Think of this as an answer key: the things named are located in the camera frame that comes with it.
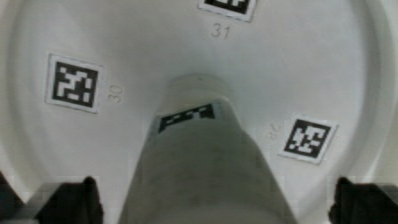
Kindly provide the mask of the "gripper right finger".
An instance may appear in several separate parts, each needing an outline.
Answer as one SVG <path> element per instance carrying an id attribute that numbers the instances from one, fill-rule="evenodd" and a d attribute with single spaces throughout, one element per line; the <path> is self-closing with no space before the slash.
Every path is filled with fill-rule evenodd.
<path id="1" fill-rule="evenodd" d="M 398 224 L 398 186 L 338 179 L 331 224 Z"/>

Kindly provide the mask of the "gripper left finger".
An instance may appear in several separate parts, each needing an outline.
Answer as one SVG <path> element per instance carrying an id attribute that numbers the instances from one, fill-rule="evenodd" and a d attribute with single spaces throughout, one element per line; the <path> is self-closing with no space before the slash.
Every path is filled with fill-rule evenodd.
<path id="1" fill-rule="evenodd" d="M 0 173 L 0 224 L 104 224 L 97 180 L 51 183 L 29 201 L 22 200 Z"/>

